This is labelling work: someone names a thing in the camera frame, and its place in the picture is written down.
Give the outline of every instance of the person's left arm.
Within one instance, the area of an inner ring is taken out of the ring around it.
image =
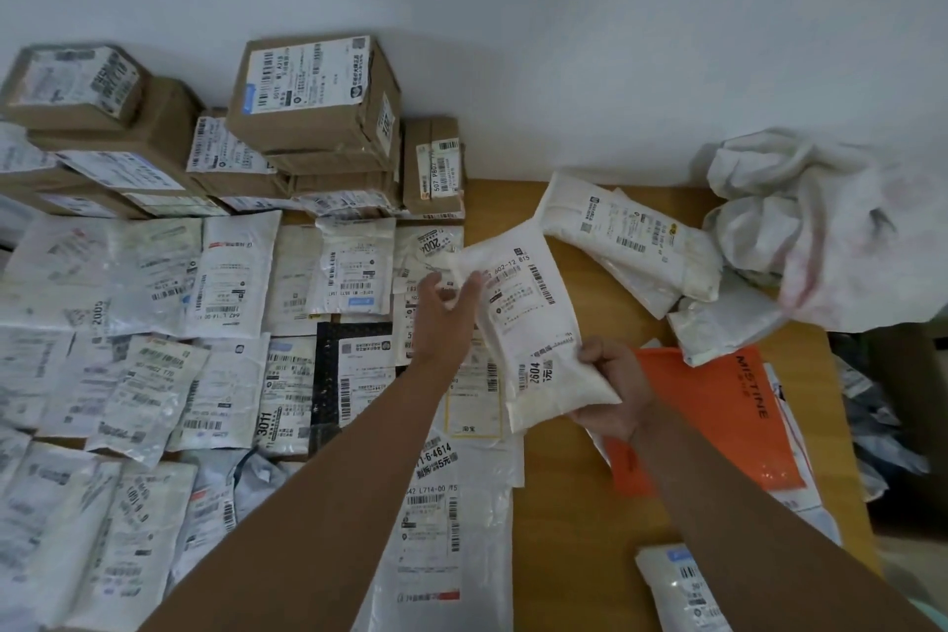
[[[480,277],[454,310],[419,285],[408,369],[172,590],[139,632],[349,632],[438,401],[468,354]]]

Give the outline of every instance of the person's right arm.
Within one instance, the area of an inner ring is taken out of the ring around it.
[[[634,447],[736,632],[938,630],[656,398],[626,345],[590,338],[579,358],[599,368],[622,403],[591,405],[572,417]]]

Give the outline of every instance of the forearm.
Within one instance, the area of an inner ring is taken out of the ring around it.
[[[348,630],[453,371],[412,364],[243,521],[142,632]]]
[[[736,631],[937,629],[664,403],[630,442]]]

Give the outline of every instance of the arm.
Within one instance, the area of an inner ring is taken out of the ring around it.
[[[937,629],[657,399],[628,347],[592,338],[580,359],[623,401],[577,410],[575,421],[634,447],[733,629]]]
[[[452,311],[438,279],[419,285],[405,373],[207,555],[140,632],[349,632],[438,400],[470,347],[480,277]]]

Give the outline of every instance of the person's right hand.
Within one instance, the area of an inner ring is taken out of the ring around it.
[[[618,340],[596,336],[583,341],[579,360],[594,364],[622,402],[587,405],[570,413],[570,417],[590,432],[629,441],[655,401],[655,393],[635,353]]]

